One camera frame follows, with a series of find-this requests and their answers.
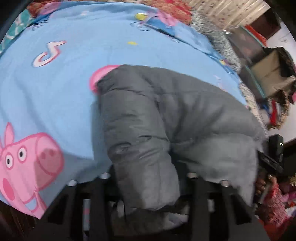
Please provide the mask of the grey puffer jacket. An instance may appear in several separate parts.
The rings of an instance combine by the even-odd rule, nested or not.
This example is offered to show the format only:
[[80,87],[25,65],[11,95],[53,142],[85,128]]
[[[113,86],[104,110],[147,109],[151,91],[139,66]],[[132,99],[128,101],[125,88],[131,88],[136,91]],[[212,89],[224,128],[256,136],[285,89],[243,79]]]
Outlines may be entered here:
[[188,172],[214,183],[229,180],[252,204],[265,132],[245,104],[164,68],[108,65],[93,73],[90,85],[123,197],[111,215],[118,235],[184,223]]

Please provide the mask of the open cardboard box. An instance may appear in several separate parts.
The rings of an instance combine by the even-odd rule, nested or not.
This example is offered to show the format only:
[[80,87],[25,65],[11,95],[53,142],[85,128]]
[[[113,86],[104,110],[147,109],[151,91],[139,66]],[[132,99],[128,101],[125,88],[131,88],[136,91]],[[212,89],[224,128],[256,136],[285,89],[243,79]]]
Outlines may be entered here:
[[267,55],[251,67],[263,98],[274,96],[278,91],[292,91],[295,84],[295,63],[283,47],[265,48]]

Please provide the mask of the red floral patterned quilt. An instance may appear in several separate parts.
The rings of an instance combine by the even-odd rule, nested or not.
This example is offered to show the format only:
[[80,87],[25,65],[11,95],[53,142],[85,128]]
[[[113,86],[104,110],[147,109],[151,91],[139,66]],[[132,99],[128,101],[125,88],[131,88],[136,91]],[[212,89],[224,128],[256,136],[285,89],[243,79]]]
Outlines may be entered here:
[[189,25],[191,23],[192,7],[182,0],[145,0],[141,4],[158,8],[159,10],[171,15],[182,23]]

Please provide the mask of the grey speckled blanket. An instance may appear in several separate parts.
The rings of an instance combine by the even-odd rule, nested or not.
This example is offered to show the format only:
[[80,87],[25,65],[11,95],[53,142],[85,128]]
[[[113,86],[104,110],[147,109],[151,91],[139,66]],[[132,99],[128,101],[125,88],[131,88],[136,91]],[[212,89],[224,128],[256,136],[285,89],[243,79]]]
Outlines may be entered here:
[[[196,10],[192,11],[190,26],[197,32],[205,35],[213,45],[213,48],[225,57],[230,67],[238,74],[240,73],[242,69],[240,59],[234,52],[229,40],[226,38],[226,35],[222,30]],[[267,132],[266,124],[263,121],[254,94],[241,80],[239,82],[239,89],[247,102],[248,109],[257,118],[264,131]]]

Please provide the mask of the teal wave-pattern cloth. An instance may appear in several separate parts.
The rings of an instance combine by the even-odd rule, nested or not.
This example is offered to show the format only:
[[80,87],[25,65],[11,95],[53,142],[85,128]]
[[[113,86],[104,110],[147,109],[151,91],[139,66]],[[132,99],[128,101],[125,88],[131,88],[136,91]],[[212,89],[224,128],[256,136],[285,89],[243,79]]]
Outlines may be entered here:
[[3,52],[10,46],[12,41],[22,33],[29,25],[33,22],[34,18],[29,13],[27,9],[23,10],[15,21],[12,23],[7,33],[4,35],[3,40],[1,41],[1,51]]

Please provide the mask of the light blue cartoon bedsheet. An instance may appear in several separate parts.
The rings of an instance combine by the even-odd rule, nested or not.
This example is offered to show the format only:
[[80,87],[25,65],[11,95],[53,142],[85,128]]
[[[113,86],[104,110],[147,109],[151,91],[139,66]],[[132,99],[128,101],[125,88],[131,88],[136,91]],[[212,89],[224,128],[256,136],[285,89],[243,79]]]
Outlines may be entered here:
[[111,166],[95,82],[119,65],[170,69],[246,104],[209,40],[160,9],[61,1],[1,48],[1,201],[41,218],[70,180]]

